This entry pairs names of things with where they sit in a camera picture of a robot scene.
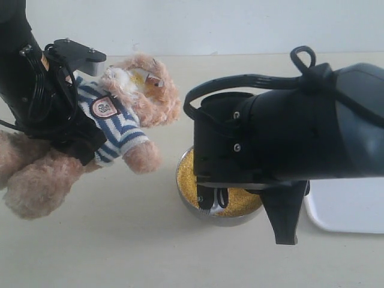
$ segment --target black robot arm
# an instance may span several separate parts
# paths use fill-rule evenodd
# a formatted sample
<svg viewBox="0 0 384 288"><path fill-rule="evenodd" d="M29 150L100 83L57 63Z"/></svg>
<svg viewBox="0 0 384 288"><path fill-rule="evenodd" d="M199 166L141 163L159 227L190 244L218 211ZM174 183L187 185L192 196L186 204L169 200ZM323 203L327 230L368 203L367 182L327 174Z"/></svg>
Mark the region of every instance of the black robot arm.
<svg viewBox="0 0 384 288"><path fill-rule="evenodd" d="M310 54L309 67L301 52ZM290 55L301 76L215 79L187 94L184 111L194 121L200 207L212 198L207 187L259 194L276 243L292 245L310 180L384 176L384 70L360 63L333 71L316 65L307 46ZM191 105L238 87L270 91L221 92Z"/></svg>
<svg viewBox="0 0 384 288"><path fill-rule="evenodd" d="M106 138L79 109L73 72L96 76L106 56L67 39L42 50L25 8L25 0L0 0L0 96L16 120L14 125L0 124L49 140L86 165Z"/></svg>

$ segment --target teddy bear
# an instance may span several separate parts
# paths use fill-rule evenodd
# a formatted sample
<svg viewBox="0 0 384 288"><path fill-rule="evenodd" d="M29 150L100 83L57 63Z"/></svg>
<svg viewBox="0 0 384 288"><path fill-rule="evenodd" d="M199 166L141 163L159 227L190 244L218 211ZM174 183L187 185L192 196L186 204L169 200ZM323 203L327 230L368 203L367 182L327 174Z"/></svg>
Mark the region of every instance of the teddy bear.
<svg viewBox="0 0 384 288"><path fill-rule="evenodd" d="M0 130L0 188L5 205L21 219L50 215L85 173L111 166L118 158L136 174L156 171L160 151L142 128L169 125L181 101L164 63L136 53L108 67L97 82L74 73L79 107L102 129L107 141L87 165L45 140Z"/></svg>

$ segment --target white plate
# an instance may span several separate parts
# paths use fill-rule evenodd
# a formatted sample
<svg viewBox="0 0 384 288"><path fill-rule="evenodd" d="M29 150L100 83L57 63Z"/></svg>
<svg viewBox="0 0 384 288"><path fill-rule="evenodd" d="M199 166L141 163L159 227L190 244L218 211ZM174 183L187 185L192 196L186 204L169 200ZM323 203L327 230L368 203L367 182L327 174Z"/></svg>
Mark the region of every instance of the white plate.
<svg viewBox="0 0 384 288"><path fill-rule="evenodd" d="M384 178L312 181L305 207L323 230L384 233Z"/></svg>

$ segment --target blue and white stripes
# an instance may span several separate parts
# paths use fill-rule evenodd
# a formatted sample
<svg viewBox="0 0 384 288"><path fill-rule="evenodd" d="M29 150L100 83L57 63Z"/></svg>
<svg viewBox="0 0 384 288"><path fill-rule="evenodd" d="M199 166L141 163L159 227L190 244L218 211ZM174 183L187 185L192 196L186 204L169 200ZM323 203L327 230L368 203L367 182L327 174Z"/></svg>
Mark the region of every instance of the blue and white stripes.
<svg viewBox="0 0 384 288"><path fill-rule="evenodd" d="M95 153L97 164L112 165L114 159L149 140L139 128L139 119L132 109L127 109L119 101L112 101L107 96L108 92L96 82L87 82L81 77L76 81L80 108L95 121L107 138L107 142Z"/></svg>

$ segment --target bowl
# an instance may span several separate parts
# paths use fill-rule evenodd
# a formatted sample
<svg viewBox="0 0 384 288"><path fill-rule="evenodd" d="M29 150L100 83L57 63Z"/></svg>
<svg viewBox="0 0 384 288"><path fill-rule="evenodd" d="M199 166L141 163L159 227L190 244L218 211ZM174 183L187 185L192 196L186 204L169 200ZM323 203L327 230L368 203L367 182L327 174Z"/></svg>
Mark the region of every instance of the bowl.
<svg viewBox="0 0 384 288"><path fill-rule="evenodd" d="M237 226L244 224L262 210L259 195L241 188L229 188L229 202L225 209L210 214L200 211L197 203L196 177L193 174L193 146L187 149L179 160L176 169L176 183L180 198L188 210L197 218L217 226Z"/></svg>

